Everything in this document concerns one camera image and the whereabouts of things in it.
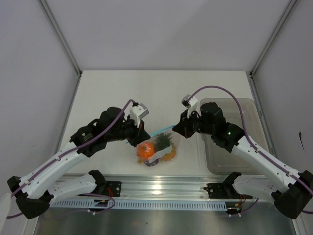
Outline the orange toy pumpkin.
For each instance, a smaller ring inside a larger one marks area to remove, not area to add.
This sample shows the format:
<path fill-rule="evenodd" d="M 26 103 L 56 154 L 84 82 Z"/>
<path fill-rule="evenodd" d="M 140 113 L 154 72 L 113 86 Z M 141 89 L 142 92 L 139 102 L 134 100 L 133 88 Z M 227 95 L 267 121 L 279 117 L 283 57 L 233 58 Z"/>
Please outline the orange toy pumpkin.
<path fill-rule="evenodd" d="M 150 157 L 152 157 L 156 153 L 155 146 L 153 142 L 143 142 L 137 146 L 136 154 L 142 160 L 147 161 Z"/>

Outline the clear zip top bag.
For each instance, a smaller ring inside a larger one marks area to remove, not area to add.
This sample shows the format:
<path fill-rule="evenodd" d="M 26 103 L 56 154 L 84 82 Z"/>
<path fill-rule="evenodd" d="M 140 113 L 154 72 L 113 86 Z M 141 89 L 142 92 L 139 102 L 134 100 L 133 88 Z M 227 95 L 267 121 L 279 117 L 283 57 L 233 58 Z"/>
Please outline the clear zip top bag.
<path fill-rule="evenodd" d="M 136 147 L 126 142 L 127 150 L 141 165 L 153 167 L 159 163 L 169 162 L 176 157 L 180 142 L 180 135 L 174 132 L 173 128 L 171 125 L 152 133 L 150 139 Z"/>

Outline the purple toy onion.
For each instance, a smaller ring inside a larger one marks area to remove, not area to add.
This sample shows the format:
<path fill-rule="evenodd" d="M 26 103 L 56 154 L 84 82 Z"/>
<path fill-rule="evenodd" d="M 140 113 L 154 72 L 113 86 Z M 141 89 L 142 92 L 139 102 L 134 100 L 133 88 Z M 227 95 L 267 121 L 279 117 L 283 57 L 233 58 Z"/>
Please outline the purple toy onion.
<path fill-rule="evenodd" d="M 155 160 L 155 161 L 153 161 L 153 162 L 144 162 L 144 164 L 146 165 L 146 166 L 148 166 L 148 167 L 152 167 L 152 166 L 155 166 L 155 165 L 157 165 L 159 163 L 159 159 L 157 159 L 157 160 Z"/>

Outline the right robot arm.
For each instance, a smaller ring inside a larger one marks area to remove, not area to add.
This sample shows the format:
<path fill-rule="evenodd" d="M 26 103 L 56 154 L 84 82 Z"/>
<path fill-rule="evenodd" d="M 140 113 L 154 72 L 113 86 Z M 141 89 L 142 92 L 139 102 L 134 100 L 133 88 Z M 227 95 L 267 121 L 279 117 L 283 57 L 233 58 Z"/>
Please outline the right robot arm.
<path fill-rule="evenodd" d="M 258 145 L 245 130 L 227 122 L 222 109 L 215 103 L 201 105 L 183 101 L 187 108 L 180 115 L 180 120 L 173 131 L 185 138 L 194 133 L 210 135 L 212 141 L 220 148 L 250 163 L 261 172 L 265 181 L 251 179 L 239 172 L 229 177 L 232 181 L 224 184 L 223 191 L 228 197 L 247 194 L 274 204 L 284 216 L 296 219 L 313 197 L 313 175 L 305 170 L 298 170 L 284 164 Z"/>

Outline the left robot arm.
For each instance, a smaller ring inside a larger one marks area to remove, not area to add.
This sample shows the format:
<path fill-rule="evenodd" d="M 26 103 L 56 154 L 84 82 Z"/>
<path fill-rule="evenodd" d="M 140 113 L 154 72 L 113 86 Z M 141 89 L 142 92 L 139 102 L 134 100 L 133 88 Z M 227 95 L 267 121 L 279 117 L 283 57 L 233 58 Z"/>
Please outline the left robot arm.
<path fill-rule="evenodd" d="M 42 166 L 26 176 L 13 176 L 7 184 L 16 198 L 21 214 L 36 218 L 49 207 L 76 195 L 94 194 L 110 196 L 107 181 L 99 170 L 91 170 L 82 177 L 59 182 L 59 178 L 77 164 L 106 148 L 109 142 L 126 140 L 136 147 L 148 140 L 143 117 L 149 111 L 143 104 L 135 103 L 130 113 L 109 107 L 88 125 L 73 134 L 69 142 Z"/>

